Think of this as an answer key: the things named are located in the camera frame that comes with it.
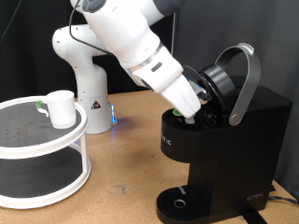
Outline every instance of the black coffee maker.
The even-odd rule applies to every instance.
[[[226,65],[239,53],[246,55],[248,74],[229,77]],[[212,223],[264,209],[292,108],[258,87],[261,66],[250,45],[228,48],[199,75],[210,99],[194,123],[173,110],[163,114],[162,152],[190,164],[188,184],[157,199],[157,215],[167,224]]]

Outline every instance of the white cup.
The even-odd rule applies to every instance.
[[[67,129],[76,124],[75,98],[72,91],[54,91],[42,100],[47,101],[50,121],[54,128]],[[38,108],[37,110],[48,114],[43,109]]]

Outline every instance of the drip tray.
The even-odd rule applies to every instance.
[[[157,199],[157,215],[163,223],[207,223],[207,212],[188,186],[162,192]]]
[[[36,158],[0,160],[0,195],[44,196],[67,187],[81,174],[81,154],[72,147]]]

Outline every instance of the black cable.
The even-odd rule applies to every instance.
[[[76,5],[74,6],[74,9],[73,9],[73,11],[72,11],[71,17],[70,17],[70,19],[69,19],[69,34],[70,34],[70,36],[71,36],[73,39],[77,40],[78,42],[80,42],[80,43],[82,43],[82,44],[85,44],[85,45],[90,46],[90,47],[92,47],[92,48],[94,48],[94,49],[101,50],[101,51],[103,51],[103,52],[106,53],[106,54],[109,54],[109,55],[111,55],[111,56],[114,56],[114,54],[112,54],[111,52],[106,51],[106,50],[104,50],[104,49],[100,49],[100,48],[98,48],[98,47],[96,47],[96,46],[94,46],[94,45],[91,45],[91,44],[86,43],[86,42],[84,42],[84,41],[82,41],[82,40],[79,40],[79,39],[75,38],[75,37],[72,35],[72,21],[73,21],[73,16],[74,16],[74,13],[75,13],[75,11],[76,11],[76,8],[78,7],[78,3],[79,3],[79,1],[80,1],[80,0],[78,0],[77,3],[76,3]]]
[[[274,200],[286,200],[290,203],[294,203],[294,204],[298,204],[299,205],[299,202],[294,200],[294,199],[288,199],[288,198],[281,198],[281,197],[278,197],[278,196],[270,196],[268,198],[268,201],[274,201]]]
[[[207,95],[209,96],[209,99],[212,99],[212,91],[211,91],[210,87],[208,86],[206,79],[202,75],[200,75],[198,72],[196,72],[195,69],[191,68],[187,64],[182,65],[182,67],[190,69],[192,72],[194,72],[199,77],[199,79],[204,84],[204,87],[205,87]]]
[[[13,13],[13,15],[12,15],[12,17],[11,17],[11,19],[10,19],[10,22],[9,22],[9,24],[8,24],[8,26],[7,26],[7,29],[4,31],[4,33],[3,33],[2,37],[1,37],[1,40],[0,40],[0,51],[1,51],[1,45],[2,45],[3,38],[4,38],[4,36],[6,35],[7,30],[8,30],[9,27],[10,27],[10,24],[12,23],[13,19],[15,18],[16,14],[17,14],[17,11],[18,11],[18,9],[19,9],[19,7],[20,7],[20,5],[21,5],[21,2],[22,2],[22,0],[20,0],[18,6],[16,7],[15,12]]]

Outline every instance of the table surface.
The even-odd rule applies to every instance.
[[[186,185],[189,164],[168,159],[160,150],[161,116],[171,105],[152,91],[109,95],[119,120],[106,133],[88,135],[92,173],[69,198],[42,208],[0,208],[0,224],[8,223],[161,223],[157,196]],[[278,183],[272,196],[293,198]],[[299,223],[299,206],[272,201],[260,212],[268,223]],[[242,217],[223,224],[246,224]]]

